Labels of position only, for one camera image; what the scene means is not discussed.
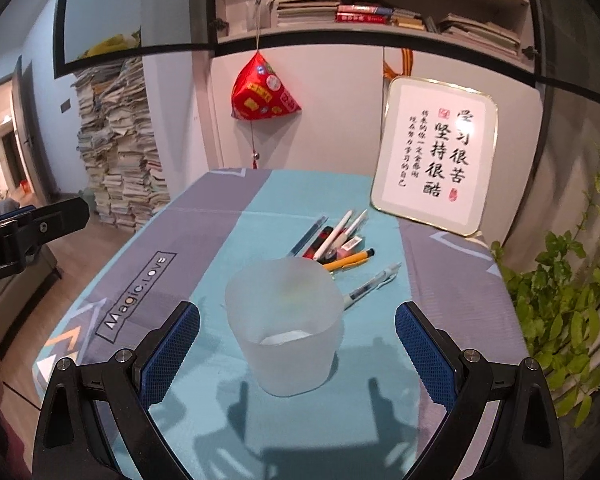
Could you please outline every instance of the doorway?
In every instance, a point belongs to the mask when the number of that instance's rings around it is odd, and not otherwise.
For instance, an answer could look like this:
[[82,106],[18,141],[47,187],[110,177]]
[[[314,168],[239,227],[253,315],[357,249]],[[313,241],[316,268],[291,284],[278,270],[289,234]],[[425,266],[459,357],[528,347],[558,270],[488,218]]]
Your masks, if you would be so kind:
[[22,158],[11,108],[11,81],[0,85],[0,200],[13,198],[21,206],[35,204]]
[[2,136],[2,147],[11,178],[15,184],[20,185],[27,179],[27,176],[24,173],[24,166],[20,159],[16,133],[13,130]]

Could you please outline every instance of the framed calligraphy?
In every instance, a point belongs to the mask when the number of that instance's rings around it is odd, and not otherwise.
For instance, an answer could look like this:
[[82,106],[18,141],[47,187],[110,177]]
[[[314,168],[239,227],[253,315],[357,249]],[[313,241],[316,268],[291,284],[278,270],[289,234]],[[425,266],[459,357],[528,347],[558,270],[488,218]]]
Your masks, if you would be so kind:
[[398,77],[389,86],[372,205],[462,236],[480,227],[498,131],[490,96]]

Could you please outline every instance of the red zongzi ornament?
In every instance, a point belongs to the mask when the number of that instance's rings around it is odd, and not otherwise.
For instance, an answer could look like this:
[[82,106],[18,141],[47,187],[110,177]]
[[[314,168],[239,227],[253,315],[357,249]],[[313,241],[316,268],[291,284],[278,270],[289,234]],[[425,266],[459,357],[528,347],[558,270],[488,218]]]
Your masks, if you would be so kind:
[[232,116],[243,121],[282,117],[301,110],[260,52],[238,75],[231,104]]

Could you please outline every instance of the metal screw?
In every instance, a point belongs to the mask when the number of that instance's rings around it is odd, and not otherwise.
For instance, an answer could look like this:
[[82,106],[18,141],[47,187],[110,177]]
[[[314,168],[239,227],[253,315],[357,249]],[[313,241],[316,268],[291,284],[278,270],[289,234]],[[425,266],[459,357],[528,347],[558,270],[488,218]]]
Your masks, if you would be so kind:
[[116,361],[119,363],[126,363],[131,359],[132,352],[128,348],[123,348],[122,350],[118,350],[116,352]]
[[71,362],[71,359],[69,359],[68,357],[63,357],[58,361],[56,368],[58,368],[58,370],[60,370],[61,372],[64,372],[69,366],[71,366]]
[[480,360],[480,352],[477,350],[465,350],[462,355],[464,355],[464,358],[470,363],[477,363]]
[[538,368],[540,367],[540,363],[538,363],[538,361],[536,361],[532,357],[527,357],[525,359],[525,366],[529,368],[529,370],[538,370]]

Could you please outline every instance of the white pen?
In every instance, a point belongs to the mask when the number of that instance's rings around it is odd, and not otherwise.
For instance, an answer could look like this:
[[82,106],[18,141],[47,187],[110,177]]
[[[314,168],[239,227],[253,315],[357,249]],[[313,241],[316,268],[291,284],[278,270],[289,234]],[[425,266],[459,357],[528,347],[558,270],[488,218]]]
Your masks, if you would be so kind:
[[340,231],[342,231],[344,226],[347,225],[347,222],[351,218],[351,215],[353,215],[353,209],[350,209],[349,211],[347,211],[347,214],[344,215],[342,217],[342,220],[340,220],[340,222],[338,222],[338,225],[336,225],[336,227],[334,227],[333,231],[331,231],[331,234],[327,237],[327,239],[324,241],[324,243],[320,246],[320,248],[317,251],[315,251],[314,260],[316,260],[316,261],[319,260],[321,257],[324,256],[324,253],[326,253],[327,250],[329,250],[329,247],[331,247],[331,244],[336,239],[336,237],[338,236]]
[[356,301],[364,298],[368,293],[372,290],[376,290],[381,286],[385,286],[387,283],[392,282],[395,277],[398,275],[398,270],[400,269],[400,264],[393,264],[388,266],[385,270],[376,274],[372,277],[368,282],[364,285],[360,286],[352,293],[347,294],[344,297],[344,310],[347,310],[351,305],[353,305]]
[[331,247],[329,249],[329,252],[327,253],[326,257],[331,258],[335,252],[341,248],[347,240],[349,240],[349,238],[351,238],[356,231],[358,230],[358,228],[360,227],[360,224],[362,224],[363,221],[365,221],[366,219],[366,209],[360,213],[360,216],[358,218],[356,218],[353,223],[347,228],[346,231],[344,231],[340,236],[338,236],[333,244],[331,244]]

